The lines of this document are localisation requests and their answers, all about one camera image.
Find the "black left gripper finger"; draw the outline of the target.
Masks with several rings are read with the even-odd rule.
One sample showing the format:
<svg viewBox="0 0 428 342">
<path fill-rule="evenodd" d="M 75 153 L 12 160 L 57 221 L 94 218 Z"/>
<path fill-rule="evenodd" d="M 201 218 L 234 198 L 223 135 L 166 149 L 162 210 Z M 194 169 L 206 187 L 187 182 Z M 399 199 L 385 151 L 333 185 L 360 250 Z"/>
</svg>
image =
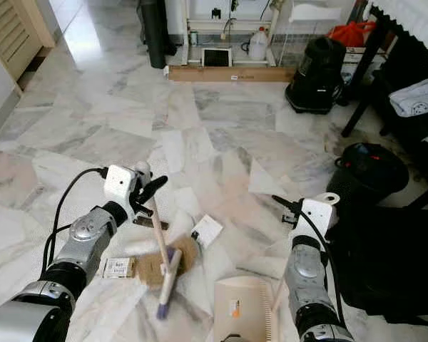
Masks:
<svg viewBox="0 0 428 342">
<path fill-rule="evenodd" d="M 142 186 L 140 192 L 140 203 L 147 203 L 151 200 L 155 194 L 168 182 L 168 176 L 162 175 L 158 178 L 150 180 L 144 186 Z"/>
</svg>

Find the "brown cardboard piece with label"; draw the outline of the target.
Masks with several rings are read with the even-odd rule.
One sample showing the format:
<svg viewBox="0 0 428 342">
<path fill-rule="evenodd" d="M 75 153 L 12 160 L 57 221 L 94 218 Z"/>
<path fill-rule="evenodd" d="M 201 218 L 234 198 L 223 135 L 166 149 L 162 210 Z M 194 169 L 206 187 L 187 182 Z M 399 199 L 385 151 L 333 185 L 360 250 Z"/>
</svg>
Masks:
<svg viewBox="0 0 428 342">
<path fill-rule="evenodd" d="M 168 245 L 168 253 L 172 254 L 175 249 L 182 253 L 177 267 L 177 275 L 182 276 L 193 267 L 198 256 L 198 245 L 194 238 L 183 234 Z M 150 290 L 159 290 L 164 284 L 162 263 L 164 261 L 159 251 L 129 251 L 104 259 L 100 271 L 103 278 L 136 278 Z"/>
</svg>

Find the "wooden hand broom white knob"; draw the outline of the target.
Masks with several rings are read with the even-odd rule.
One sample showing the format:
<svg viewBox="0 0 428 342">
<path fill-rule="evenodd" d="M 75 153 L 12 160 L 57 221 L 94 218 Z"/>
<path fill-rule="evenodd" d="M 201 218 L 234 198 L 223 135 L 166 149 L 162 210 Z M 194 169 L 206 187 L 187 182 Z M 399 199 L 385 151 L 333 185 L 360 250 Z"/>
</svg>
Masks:
<svg viewBox="0 0 428 342">
<path fill-rule="evenodd" d="M 152 172 L 150 172 L 150 165 L 147 162 L 139 162 L 136 165 L 137 172 L 140 173 L 140 180 L 142 186 L 152 180 Z M 154 235 L 156 238 L 156 244 L 158 244 L 158 251 L 160 254 L 160 261 L 158 264 L 158 270 L 163 277 L 163 282 L 160 286 L 158 309 L 156 309 L 156 319 L 165 320 L 169 310 L 169 299 L 170 294 L 175 286 L 175 280 L 178 276 L 178 268 L 180 265 L 182 251 L 168 247 L 165 243 L 164 227 L 160 219 L 158 205 L 154 197 L 150 199 L 146 204 L 146 207 L 152 209 L 154 215 L 149 217 L 152 228 L 154 229 Z"/>
</svg>

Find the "white printed card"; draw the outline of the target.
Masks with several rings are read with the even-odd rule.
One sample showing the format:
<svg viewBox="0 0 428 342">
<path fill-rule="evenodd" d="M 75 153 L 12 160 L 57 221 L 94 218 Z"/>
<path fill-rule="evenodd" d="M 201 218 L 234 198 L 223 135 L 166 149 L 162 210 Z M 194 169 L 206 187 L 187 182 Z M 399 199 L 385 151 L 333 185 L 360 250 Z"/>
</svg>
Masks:
<svg viewBox="0 0 428 342">
<path fill-rule="evenodd" d="M 223 225 L 210 215 L 205 215 L 190 231 L 190 236 L 203 248 L 208 248 L 223 231 Z"/>
</svg>

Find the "black round appliance red light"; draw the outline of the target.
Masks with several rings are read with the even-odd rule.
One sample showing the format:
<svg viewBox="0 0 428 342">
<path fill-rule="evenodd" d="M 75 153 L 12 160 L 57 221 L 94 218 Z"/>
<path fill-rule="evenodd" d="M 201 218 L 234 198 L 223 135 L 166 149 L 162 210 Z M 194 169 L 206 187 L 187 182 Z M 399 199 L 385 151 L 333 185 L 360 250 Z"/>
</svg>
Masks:
<svg viewBox="0 0 428 342">
<path fill-rule="evenodd" d="M 326 192 L 339 195 L 341 205 L 374 205 L 409 183 L 403 160 L 378 144 L 357 142 L 345 147 L 334 166 Z"/>
</svg>

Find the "long brown cardboard box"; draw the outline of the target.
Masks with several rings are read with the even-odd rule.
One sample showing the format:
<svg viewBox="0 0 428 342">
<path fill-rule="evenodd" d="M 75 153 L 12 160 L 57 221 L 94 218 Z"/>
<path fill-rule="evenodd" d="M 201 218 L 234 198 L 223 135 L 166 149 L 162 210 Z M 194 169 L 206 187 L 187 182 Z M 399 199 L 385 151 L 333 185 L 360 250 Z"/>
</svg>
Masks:
<svg viewBox="0 0 428 342">
<path fill-rule="evenodd" d="M 293 68 L 282 66 L 166 66 L 170 81 L 187 82 L 289 82 Z"/>
</svg>

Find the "white framed tablet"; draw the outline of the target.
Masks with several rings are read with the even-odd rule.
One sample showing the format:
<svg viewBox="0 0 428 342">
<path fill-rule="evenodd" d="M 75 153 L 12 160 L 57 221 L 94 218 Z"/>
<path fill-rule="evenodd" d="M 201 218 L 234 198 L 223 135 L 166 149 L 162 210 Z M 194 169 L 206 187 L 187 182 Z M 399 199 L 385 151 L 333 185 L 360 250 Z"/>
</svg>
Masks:
<svg viewBox="0 0 428 342">
<path fill-rule="evenodd" d="M 231 48 L 202 49 L 202 66 L 233 66 L 233 50 Z"/>
</svg>

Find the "black canister vacuum cleaner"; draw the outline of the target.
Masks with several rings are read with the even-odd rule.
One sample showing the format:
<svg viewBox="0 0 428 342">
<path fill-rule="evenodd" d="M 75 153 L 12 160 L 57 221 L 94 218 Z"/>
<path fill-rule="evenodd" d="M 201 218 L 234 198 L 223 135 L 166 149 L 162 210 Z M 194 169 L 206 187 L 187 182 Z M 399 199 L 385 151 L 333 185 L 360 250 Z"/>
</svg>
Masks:
<svg viewBox="0 0 428 342">
<path fill-rule="evenodd" d="M 328 36 L 311 40 L 287 88 L 285 98 L 296 113 L 325 115 L 334 107 L 345 82 L 342 62 L 347 49 Z"/>
</svg>

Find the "black tall tower appliance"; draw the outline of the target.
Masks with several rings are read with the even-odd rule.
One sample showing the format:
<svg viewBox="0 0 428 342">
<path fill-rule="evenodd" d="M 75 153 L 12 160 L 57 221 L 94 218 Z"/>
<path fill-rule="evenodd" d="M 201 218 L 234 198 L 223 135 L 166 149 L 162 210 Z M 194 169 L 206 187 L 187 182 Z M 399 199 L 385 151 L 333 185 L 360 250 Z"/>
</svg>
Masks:
<svg viewBox="0 0 428 342">
<path fill-rule="evenodd" d="M 168 65 L 166 58 L 177 52 L 168 33 L 165 0 L 138 0 L 137 13 L 141 16 L 142 42 L 148 47 L 150 65 L 163 69 Z"/>
</svg>

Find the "white shelf rack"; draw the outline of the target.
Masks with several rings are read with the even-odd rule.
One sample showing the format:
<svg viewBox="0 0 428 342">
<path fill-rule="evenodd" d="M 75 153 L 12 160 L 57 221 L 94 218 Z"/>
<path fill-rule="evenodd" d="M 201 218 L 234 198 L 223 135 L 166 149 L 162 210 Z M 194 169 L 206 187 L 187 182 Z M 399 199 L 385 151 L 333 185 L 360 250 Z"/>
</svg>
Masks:
<svg viewBox="0 0 428 342">
<path fill-rule="evenodd" d="M 276 66 L 272 36 L 278 30 L 283 0 L 181 0 L 182 63 L 204 64 L 207 50 L 230 52 L 232 66 Z M 250 39 L 262 31 L 265 48 L 251 56 Z"/>
</svg>

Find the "black wooden table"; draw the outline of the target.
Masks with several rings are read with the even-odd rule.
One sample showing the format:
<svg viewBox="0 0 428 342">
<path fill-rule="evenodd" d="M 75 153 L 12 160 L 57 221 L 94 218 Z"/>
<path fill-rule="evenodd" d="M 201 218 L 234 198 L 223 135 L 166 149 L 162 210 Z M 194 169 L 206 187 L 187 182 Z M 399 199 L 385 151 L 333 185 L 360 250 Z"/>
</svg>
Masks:
<svg viewBox="0 0 428 342">
<path fill-rule="evenodd" d="M 344 138 L 350 136 L 365 110 L 374 105 L 377 113 L 390 114 L 391 120 L 383 127 L 385 133 L 405 133 L 407 138 L 422 140 L 428 135 L 428 114 L 401 118 L 390 110 L 388 94 L 428 78 L 428 48 L 410 29 L 403 27 L 403 21 L 391 19 L 377 6 L 371 7 L 370 14 L 376 19 L 376 26 L 367 37 L 363 58 L 358 62 L 351 81 L 341 95 L 342 100 L 359 100 L 360 104 L 342 129 L 341 135 Z M 363 80 L 368 68 L 390 33 L 404 43 L 403 49 L 397 52 L 393 48 L 388 52 L 386 62 L 376 71 L 374 81 L 378 85 L 365 85 Z"/>
</svg>

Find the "grey folded cloth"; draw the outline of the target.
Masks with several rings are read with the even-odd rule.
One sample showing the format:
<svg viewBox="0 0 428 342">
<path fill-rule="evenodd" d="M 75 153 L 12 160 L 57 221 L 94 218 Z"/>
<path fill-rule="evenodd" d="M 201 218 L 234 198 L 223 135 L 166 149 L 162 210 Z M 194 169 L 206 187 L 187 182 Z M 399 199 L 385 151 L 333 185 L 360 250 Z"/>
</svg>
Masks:
<svg viewBox="0 0 428 342">
<path fill-rule="evenodd" d="M 397 116 L 410 118 L 428 113 L 428 78 L 391 93 L 390 104 Z"/>
</svg>

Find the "wooden louvered door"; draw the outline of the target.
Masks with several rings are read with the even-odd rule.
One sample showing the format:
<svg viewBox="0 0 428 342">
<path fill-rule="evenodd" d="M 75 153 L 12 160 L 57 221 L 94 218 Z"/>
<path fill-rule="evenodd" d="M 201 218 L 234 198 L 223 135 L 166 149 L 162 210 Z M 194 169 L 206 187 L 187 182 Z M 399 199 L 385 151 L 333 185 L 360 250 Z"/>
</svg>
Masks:
<svg viewBox="0 0 428 342">
<path fill-rule="evenodd" d="M 55 38 L 40 0 L 0 0 L 0 60 L 18 81 L 41 49 L 53 48 Z"/>
</svg>

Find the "white plastic tray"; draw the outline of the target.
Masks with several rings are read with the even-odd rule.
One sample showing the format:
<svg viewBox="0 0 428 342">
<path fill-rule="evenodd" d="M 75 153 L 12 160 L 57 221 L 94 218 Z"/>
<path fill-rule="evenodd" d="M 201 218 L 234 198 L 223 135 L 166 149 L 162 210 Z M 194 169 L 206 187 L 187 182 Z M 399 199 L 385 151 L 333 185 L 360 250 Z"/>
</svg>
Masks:
<svg viewBox="0 0 428 342">
<path fill-rule="evenodd" d="M 289 22 L 295 21 L 337 21 L 342 17 L 342 7 L 328 6 L 320 2 L 293 1 Z"/>
</svg>

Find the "white lace tablecloth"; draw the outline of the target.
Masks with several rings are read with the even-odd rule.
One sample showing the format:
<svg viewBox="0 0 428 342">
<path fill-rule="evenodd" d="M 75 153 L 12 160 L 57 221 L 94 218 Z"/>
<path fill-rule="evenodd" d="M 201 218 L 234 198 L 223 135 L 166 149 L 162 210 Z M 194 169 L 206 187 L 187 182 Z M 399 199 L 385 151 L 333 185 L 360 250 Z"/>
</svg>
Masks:
<svg viewBox="0 0 428 342">
<path fill-rule="evenodd" d="M 367 0 L 428 48 L 428 0 Z"/>
</svg>

